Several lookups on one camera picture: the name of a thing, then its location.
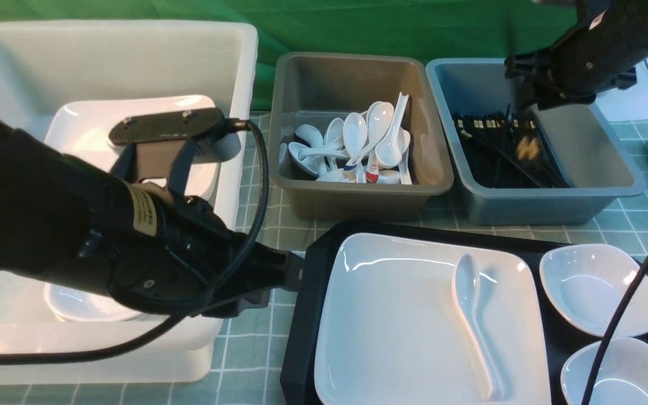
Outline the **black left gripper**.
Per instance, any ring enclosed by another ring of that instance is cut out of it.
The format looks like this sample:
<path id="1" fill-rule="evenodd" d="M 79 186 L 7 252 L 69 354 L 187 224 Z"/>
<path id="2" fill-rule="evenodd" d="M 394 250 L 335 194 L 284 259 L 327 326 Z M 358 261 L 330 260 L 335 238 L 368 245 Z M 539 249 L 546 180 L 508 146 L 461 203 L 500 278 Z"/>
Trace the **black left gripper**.
<path id="1" fill-rule="evenodd" d="M 232 231 L 198 195 L 167 182 L 107 187 L 108 294 L 168 316 L 231 318 L 275 288 L 297 290 L 304 259 Z"/>

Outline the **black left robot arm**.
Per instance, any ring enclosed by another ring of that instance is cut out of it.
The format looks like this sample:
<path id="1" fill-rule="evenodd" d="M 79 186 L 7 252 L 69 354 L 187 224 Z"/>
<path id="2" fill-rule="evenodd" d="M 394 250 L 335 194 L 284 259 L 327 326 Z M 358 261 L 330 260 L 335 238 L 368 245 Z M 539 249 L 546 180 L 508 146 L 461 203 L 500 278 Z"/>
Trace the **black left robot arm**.
<path id="1" fill-rule="evenodd" d="M 123 147 L 103 170 L 0 122 L 0 270 L 108 296 L 158 316 L 232 318 L 260 294 L 299 288 L 304 259 L 234 232 L 201 197 L 185 195 L 197 157 L 249 129 L 219 108 L 129 114 L 110 131 Z"/>

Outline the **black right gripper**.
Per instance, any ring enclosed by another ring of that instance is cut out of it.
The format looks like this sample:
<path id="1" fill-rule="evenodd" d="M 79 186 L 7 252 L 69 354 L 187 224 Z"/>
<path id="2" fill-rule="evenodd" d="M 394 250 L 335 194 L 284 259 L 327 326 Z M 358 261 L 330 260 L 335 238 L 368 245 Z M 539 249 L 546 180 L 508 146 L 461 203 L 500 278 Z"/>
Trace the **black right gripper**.
<path id="1" fill-rule="evenodd" d="M 536 106 L 538 110 L 550 110 L 566 105 L 590 105 L 596 100 L 595 92 L 576 92 L 566 89 L 555 79 L 551 67 L 551 54 L 561 44 L 571 42 L 571 34 L 565 34 L 546 48 L 530 53 L 517 53 L 515 34 L 506 34 L 508 55 L 504 61 L 505 77 L 511 80 L 512 97 L 517 110 Z"/>

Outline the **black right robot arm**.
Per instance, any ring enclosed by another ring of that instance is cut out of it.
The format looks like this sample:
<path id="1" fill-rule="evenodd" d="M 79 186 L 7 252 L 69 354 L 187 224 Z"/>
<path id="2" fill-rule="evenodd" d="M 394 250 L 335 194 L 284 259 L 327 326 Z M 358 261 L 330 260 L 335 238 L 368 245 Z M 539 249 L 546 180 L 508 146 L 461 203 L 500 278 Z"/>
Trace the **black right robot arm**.
<path id="1" fill-rule="evenodd" d="M 506 16 L 506 78 L 518 109 L 590 105 L 611 89 L 637 83 L 636 67 L 648 58 L 648 1 L 548 1 L 576 10 L 577 20 L 546 48 L 515 53 Z"/>

